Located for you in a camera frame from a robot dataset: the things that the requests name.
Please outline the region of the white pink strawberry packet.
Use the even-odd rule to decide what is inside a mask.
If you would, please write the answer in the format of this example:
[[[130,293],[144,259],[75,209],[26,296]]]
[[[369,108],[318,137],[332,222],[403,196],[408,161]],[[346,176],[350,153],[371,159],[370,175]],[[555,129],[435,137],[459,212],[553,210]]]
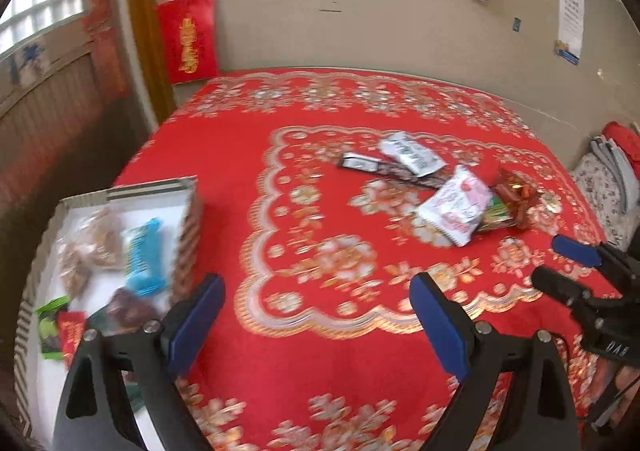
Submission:
[[[442,188],[416,209],[416,217],[461,247],[470,243],[491,200],[488,185],[468,167],[457,165]]]

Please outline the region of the clear bag of nuts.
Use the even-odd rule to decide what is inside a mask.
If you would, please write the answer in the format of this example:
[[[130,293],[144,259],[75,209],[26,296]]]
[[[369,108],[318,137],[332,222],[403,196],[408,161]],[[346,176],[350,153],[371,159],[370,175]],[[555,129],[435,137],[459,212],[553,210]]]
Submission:
[[[69,299],[78,298],[92,276],[87,244],[76,237],[60,237],[56,245],[58,275]]]
[[[82,257],[92,267],[120,269],[124,264],[122,222],[109,206],[95,211],[81,224],[77,244]]]

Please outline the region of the red paper wall decoration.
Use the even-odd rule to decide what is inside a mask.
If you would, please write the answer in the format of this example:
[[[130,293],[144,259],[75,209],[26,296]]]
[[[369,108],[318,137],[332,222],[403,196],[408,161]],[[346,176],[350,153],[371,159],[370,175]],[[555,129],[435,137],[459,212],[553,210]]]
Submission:
[[[170,84],[217,76],[215,0],[166,0],[157,13]]]

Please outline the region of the floral cushion stack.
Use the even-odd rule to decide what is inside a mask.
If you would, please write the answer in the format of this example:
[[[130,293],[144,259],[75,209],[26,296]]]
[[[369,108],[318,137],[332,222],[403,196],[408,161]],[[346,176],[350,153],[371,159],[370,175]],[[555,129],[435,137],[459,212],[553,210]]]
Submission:
[[[605,240],[623,251],[639,244],[639,128],[609,122],[589,140],[572,171]]]

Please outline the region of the light blue snack packet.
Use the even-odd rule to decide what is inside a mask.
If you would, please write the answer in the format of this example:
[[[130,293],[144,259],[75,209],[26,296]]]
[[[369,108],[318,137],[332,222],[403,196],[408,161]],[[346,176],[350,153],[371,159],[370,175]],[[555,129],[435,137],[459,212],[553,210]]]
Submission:
[[[166,286],[163,271],[163,223],[152,218],[127,229],[122,235],[125,250],[126,289],[138,296],[151,296]]]

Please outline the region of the white wall calendar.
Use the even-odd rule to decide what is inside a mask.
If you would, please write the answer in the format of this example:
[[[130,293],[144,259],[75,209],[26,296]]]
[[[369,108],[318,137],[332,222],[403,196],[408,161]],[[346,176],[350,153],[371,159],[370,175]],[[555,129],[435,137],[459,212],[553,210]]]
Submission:
[[[574,66],[582,58],[585,0],[559,0],[559,29],[555,52]]]

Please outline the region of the green yellow clear snack bag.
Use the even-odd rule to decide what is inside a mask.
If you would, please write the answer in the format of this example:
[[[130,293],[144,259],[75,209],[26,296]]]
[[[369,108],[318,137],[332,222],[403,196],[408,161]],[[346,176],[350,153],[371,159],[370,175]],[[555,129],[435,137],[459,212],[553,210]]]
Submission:
[[[494,194],[484,211],[477,232],[488,232],[502,228],[510,228],[516,225],[516,219],[508,208],[508,205]]]

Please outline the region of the red orange shiny candy packet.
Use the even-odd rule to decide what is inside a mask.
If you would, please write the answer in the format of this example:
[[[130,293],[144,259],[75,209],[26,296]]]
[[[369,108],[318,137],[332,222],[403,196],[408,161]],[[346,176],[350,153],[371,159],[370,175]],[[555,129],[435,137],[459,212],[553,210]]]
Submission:
[[[498,198],[506,204],[515,226],[527,229],[530,225],[528,211],[538,204],[541,192],[529,180],[518,173],[500,168],[492,186]]]

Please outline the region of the dark red gold packet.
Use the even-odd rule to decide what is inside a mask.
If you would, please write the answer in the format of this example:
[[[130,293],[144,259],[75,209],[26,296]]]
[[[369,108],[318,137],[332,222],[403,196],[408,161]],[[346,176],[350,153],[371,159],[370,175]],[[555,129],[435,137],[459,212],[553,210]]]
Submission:
[[[72,365],[76,350],[85,333],[86,316],[82,311],[62,311],[58,314],[58,336],[66,369]]]

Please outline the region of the red floral tablecloth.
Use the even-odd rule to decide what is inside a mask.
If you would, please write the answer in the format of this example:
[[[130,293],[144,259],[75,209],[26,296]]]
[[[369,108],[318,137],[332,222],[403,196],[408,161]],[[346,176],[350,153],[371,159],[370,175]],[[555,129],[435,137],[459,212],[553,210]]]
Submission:
[[[457,246],[416,210],[425,190],[347,171],[397,130],[485,182],[500,171],[541,192],[530,226]],[[540,265],[597,293],[600,275],[553,252],[556,233],[602,230],[574,179],[503,102],[405,76],[247,72],[207,83],[148,140],[123,185],[193,176],[204,205],[195,278],[227,298],[179,384],[217,450],[413,450],[456,389],[409,301],[428,272],[475,319],[560,335],[579,413],[596,357],[568,312],[530,284]]]

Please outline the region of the dark brown snack bar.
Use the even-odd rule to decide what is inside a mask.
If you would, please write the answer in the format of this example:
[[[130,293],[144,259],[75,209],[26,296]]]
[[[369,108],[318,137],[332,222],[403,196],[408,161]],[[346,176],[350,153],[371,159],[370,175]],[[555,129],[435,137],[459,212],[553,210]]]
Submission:
[[[420,188],[437,190],[451,178],[452,173],[443,168],[431,175],[416,176],[407,167],[396,162],[385,161],[372,156],[364,156],[354,152],[345,152],[337,162],[337,166],[343,170],[357,171],[370,175],[376,175],[403,182],[404,184],[418,186]]]

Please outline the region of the clear bag of red dates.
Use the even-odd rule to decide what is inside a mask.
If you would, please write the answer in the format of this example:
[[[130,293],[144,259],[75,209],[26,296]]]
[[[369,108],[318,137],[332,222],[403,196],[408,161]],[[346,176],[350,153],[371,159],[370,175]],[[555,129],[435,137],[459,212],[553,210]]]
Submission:
[[[160,313],[146,299],[121,287],[106,304],[106,319],[114,334],[134,332],[152,320],[160,320]]]

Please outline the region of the dark green snack packet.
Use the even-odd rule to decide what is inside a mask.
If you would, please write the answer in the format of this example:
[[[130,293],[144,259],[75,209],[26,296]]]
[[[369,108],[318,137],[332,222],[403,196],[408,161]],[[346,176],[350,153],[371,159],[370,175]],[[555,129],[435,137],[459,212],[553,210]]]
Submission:
[[[119,332],[117,320],[110,314],[110,308],[104,306],[93,312],[87,319],[88,329],[97,330],[103,336],[116,335]]]

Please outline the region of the white grey snack packet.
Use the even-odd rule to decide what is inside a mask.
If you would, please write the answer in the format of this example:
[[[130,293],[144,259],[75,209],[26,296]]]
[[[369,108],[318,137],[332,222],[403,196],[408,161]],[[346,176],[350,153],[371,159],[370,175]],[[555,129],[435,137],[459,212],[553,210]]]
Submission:
[[[442,170],[446,162],[434,151],[413,140],[406,132],[395,132],[383,138],[378,148],[416,177],[425,177]]]

